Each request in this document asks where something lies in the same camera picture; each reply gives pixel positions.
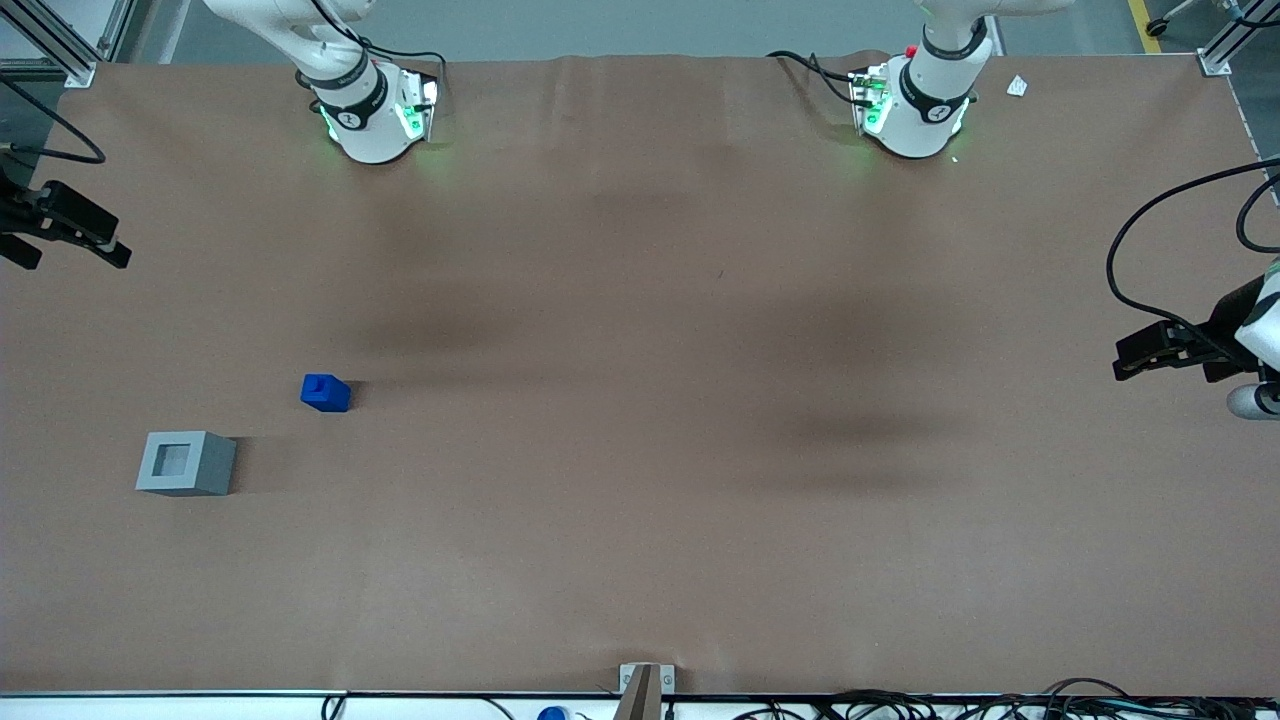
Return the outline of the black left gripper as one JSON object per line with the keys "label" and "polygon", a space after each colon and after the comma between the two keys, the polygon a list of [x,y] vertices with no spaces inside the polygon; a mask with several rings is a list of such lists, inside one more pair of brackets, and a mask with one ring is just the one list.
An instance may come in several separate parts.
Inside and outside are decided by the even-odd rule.
{"label": "black left gripper", "polygon": [[[1203,328],[1230,354],[1240,372],[1256,372],[1271,380],[1271,279],[1257,277],[1224,295]],[[1213,346],[1198,328],[1178,322],[1156,322],[1117,342],[1116,380],[1144,372],[1202,366],[1216,361]]]}

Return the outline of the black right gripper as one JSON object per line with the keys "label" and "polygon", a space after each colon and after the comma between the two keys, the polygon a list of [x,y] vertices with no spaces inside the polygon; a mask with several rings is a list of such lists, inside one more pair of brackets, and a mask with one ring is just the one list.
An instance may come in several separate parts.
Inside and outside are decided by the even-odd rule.
{"label": "black right gripper", "polygon": [[116,240],[115,215],[60,181],[41,190],[1,190],[1,234],[44,238],[45,228],[77,243],[116,269],[131,264],[132,250]]}

